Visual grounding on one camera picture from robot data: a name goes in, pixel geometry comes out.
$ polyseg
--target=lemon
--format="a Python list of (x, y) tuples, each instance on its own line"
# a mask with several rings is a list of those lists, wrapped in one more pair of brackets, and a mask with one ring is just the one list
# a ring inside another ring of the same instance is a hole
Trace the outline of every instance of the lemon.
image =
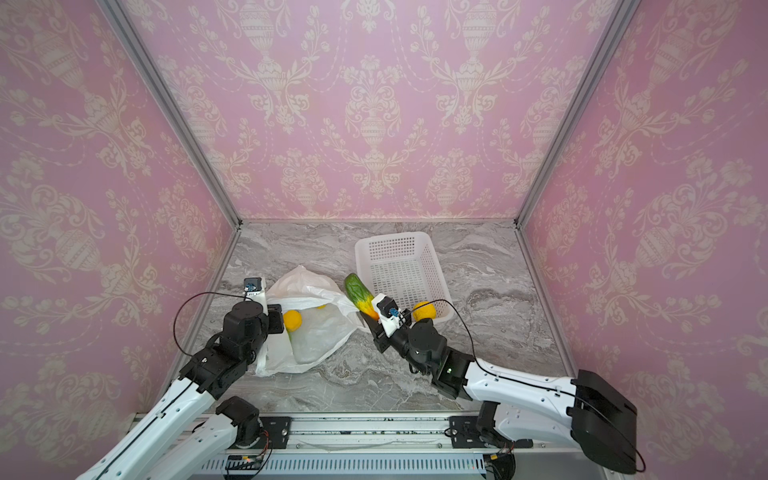
[(413, 306), (413, 310), (411, 311), (413, 312), (412, 318), (414, 322), (418, 322), (419, 320), (425, 319), (425, 318), (431, 318), (431, 319), (437, 318), (437, 310), (435, 310), (435, 304), (429, 303), (429, 305), (427, 306), (422, 306), (422, 305), (426, 305), (427, 303), (429, 302), (419, 302)]
[(283, 324), (289, 332), (296, 332), (301, 326), (301, 313), (295, 310), (288, 310), (283, 314)]

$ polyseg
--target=pink wallpaper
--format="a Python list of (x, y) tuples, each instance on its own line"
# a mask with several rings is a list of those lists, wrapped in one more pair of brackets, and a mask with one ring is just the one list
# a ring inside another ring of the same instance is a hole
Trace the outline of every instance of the pink wallpaper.
[(231, 230), (95, 3), (2, 2), (0, 47), (0, 462), (74, 478), (154, 403)]
[(244, 218), (515, 217), (614, 0), (123, 0)]
[(645, 1), (527, 235), (642, 478), (768, 477), (765, 2)]

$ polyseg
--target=gray marble floor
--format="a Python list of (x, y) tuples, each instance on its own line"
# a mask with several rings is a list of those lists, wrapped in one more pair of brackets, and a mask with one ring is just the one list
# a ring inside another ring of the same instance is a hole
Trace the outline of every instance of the gray marble floor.
[[(468, 324), (478, 357), (541, 375), (564, 367), (510, 223), (252, 223), (244, 227), (219, 291), (242, 293), (243, 278), (268, 285), (302, 264), (334, 279), (356, 271), (355, 242), (404, 231), (424, 231), (435, 245), (453, 302)], [(221, 329), (233, 305), (213, 300), (197, 334), (199, 349)], [(438, 325), (449, 345), (470, 352), (457, 318)], [(477, 408), (440, 396), (428, 377), (415, 376), (392, 349), (378, 353), (364, 332), (325, 362), (301, 374), (258, 378), (250, 372), (222, 400), (241, 396), (263, 412), (355, 412)]]

